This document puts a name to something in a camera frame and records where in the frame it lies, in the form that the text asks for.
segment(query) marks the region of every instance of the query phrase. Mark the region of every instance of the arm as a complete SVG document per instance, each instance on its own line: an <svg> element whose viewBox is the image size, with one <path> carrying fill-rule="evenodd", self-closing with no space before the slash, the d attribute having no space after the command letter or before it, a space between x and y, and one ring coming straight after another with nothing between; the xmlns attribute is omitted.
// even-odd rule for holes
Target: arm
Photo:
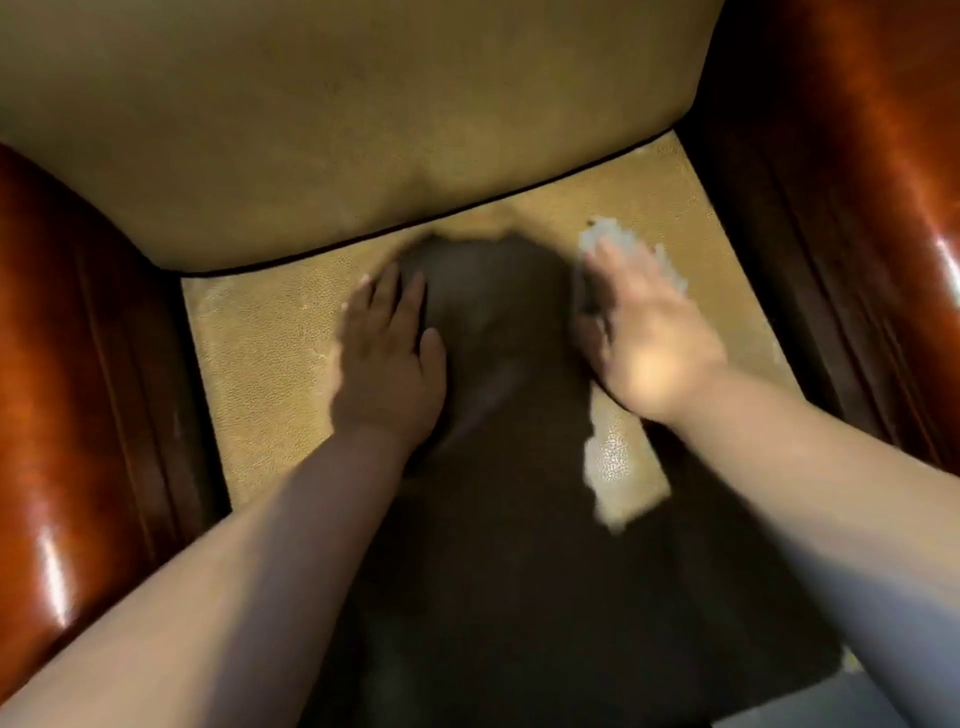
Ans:
<svg viewBox="0 0 960 728"><path fill-rule="evenodd" d="M619 401L672 427L780 537L811 591L900 707L960 715L960 479L727 363L649 251L588 254L603 319L585 354Z"/></svg>
<svg viewBox="0 0 960 728"><path fill-rule="evenodd" d="M731 367L645 248L601 243L587 263L607 313L580 320L582 343L624 406L673 428L792 539L959 596L960 479Z"/></svg>
<svg viewBox="0 0 960 728"><path fill-rule="evenodd" d="M67 647L0 726L293 725L364 552L445 394L444 348L414 352L423 277L397 268L343 326L334 434Z"/></svg>

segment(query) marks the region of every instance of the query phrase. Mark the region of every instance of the chair seat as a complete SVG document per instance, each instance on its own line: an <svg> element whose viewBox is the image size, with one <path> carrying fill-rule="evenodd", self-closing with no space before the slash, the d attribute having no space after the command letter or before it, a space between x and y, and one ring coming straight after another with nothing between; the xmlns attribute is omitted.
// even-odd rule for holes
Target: chair seat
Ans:
<svg viewBox="0 0 960 728"><path fill-rule="evenodd" d="M374 540L304 725L691 725L839 666L742 504L590 392L564 259L596 214L663 243L733 358L795 387L672 134L429 225L184 281L237 506L329 433L334 323L362 273L398 255L424 270L449 349L447 421Z"/></svg>

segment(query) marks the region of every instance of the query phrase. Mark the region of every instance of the worn leather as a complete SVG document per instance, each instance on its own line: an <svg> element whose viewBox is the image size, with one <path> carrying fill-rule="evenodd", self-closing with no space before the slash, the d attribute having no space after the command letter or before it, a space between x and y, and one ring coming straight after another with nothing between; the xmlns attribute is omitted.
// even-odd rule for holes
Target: worn leather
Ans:
<svg viewBox="0 0 960 728"><path fill-rule="evenodd" d="M669 433L651 430L654 456L591 385L567 324L577 232L597 213L662 242L734 359L792 386L672 134L434 225L184 281L238 505L329 432L335 321L361 273L398 255L404 275L423 270L424 324L449 350L436 436L376 537L306 724L692 725L838 666L736 498Z"/></svg>
<svg viewBox="0 0 960 728"><path fill-rule="evenodd" d="M796 388L777 340L729 242L669 133L625 156L496 203L237 276L185 279L183 293L234 505L242 505L329 434L334 329L365 272L430 231L497 238L520 231L566 259L589 216L617 217L663 243L689 293L748 370ZM596 437L588 443L590 482L612 505L609 520L642 510L666 490L642 429L599 392Z"/></svg>
<svg viewBox="0 0 960 728"><path fill-rule="evenodd" d="M7 0L0 138L160 266L542 182L692 102L722 0Z"/></svg>

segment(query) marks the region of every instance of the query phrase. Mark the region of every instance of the brown leather armrest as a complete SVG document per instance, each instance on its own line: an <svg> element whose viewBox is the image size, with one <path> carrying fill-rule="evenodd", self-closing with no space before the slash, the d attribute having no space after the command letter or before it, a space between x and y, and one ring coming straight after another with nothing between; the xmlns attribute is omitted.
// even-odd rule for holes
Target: brown leather armrest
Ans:
<svg viewBox="0 0 960 728"><path fill-rule="evenodd" d="M730 0L680 129L807 394L955 472L958 34L942 0Z"/></svg>
<svg viewBox="0 0 960 728"><path fill-rule="evenodd" d="M164 276L0 147L0 701L223 512Z"/></svg>

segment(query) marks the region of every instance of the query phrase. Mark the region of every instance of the backrest cushion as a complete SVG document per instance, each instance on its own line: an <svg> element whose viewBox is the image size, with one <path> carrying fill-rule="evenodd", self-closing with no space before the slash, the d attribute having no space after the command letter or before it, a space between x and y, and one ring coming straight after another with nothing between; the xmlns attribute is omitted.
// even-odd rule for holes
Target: backrest cushion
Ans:
<svg viewBox="0 0 960 728"><path fill-rule="evenodd" d="M0 138L161 266L542 182L689 107L722 0L8 0Z"/></svg>

